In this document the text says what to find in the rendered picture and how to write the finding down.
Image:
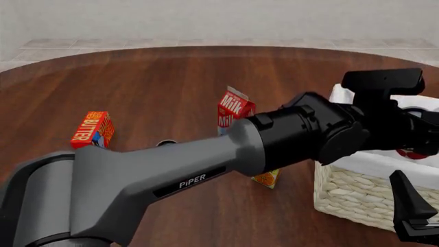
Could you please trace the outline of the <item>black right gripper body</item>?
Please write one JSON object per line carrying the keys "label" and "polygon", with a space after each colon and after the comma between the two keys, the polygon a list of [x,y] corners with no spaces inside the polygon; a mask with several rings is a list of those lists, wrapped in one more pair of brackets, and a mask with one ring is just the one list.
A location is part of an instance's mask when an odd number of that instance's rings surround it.
{"label": "black right gripper body", "polygon": [[394,217],[394,229],[401,242],[439,244],[439,223],[429,220],[430,217]]}

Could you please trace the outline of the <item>red and yellow butter box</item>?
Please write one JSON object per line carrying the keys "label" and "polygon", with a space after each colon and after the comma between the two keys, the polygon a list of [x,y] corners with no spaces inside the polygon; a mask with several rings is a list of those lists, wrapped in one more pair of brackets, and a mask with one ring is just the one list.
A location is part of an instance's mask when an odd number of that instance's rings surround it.
{"label": "red and yellow butter box", "polygon": [[79,125],[70,144],[75,150],[87,145],[108,148],[114,133],[115,128],[107,111],[91,111]]}

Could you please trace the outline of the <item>plate on short black stalk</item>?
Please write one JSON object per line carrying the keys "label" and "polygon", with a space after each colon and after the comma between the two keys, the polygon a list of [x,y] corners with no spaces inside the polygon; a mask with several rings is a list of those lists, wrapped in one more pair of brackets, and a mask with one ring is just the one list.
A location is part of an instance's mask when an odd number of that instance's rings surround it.
{"label": "plate on short black stalk", "polygon": [[391,96],[415,96],[425,90],[423,70],[377,69],[348,71],[344,74],[342,87],[354,92],[353,105],[359,108],[392,106]]}

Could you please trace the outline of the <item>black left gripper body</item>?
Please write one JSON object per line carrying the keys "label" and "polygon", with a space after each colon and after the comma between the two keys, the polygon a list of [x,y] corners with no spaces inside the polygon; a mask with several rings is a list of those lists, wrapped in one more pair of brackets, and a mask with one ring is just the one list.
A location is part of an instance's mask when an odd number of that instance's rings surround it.
{"label": "black left gripper body", "polygon": [[439,113],[420,106],[400,108],[397,102],[377,102],[359,106],[362,123],[374,135],[439,135]]}

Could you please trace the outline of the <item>red and white milk carton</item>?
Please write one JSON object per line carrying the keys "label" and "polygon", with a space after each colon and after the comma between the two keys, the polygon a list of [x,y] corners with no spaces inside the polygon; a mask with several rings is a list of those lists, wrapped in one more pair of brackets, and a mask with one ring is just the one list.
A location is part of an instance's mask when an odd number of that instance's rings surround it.
{"label": "red and white milk carton", "polygon": [[256,104],[245,94],[231,86],[217,105],[217,133],[224,135],[234,120],[251,117],[255,114]]}

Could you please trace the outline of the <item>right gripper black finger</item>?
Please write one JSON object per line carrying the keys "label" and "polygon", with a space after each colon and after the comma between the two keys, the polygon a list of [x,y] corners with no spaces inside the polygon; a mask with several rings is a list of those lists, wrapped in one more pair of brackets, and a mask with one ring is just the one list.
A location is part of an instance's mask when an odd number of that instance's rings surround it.
{"label": "right gripper black finger", "polygon": [[420,196],[401,170],[390,175],[390,184],[395,220],[429,220],[434,216],[434,208]]}

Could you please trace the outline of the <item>orange juice carton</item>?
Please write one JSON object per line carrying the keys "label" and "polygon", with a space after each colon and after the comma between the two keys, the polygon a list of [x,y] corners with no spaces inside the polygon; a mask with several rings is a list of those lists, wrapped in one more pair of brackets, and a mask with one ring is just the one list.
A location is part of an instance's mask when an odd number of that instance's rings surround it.
{"label": "orange juice carton", "polygon": [[275,184],[277,183],[279,174],[281,173],[280,169],[273,170],[270,172],[266,172],[264,174],[259,174],[258,176],[253,176],[251,179],[260,185],[264,185],[267,188],[273,189]]}

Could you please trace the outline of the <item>red tomato sauce tin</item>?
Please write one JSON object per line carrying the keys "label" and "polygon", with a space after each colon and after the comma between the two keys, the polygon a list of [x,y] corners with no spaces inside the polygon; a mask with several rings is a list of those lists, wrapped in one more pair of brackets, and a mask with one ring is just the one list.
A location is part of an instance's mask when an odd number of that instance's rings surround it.
{"label": "red tomato sauce tin", "polygon": [[404,158],[409,158],[412,160],[422,160],[424,158],[427,158],[428,156],[425,156],[423,154],[417,154],[416,152],[414,152],[413,149],[407,149],[407,150],[396,150],[397,153],[404,157]]}

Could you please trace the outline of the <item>white woven basket with cloth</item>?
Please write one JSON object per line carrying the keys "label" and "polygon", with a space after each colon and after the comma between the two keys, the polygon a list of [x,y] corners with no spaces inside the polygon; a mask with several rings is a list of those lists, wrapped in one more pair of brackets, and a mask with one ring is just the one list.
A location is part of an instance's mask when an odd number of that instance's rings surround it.
{"label": "white woven basket with cloth", "polygon": [[394,150],[356,152],[327,166],[315,164],[314,207],[352,222],[393,231],[394,201],[389,176],[402,170],[438,214],[439,154],[414,158]]}

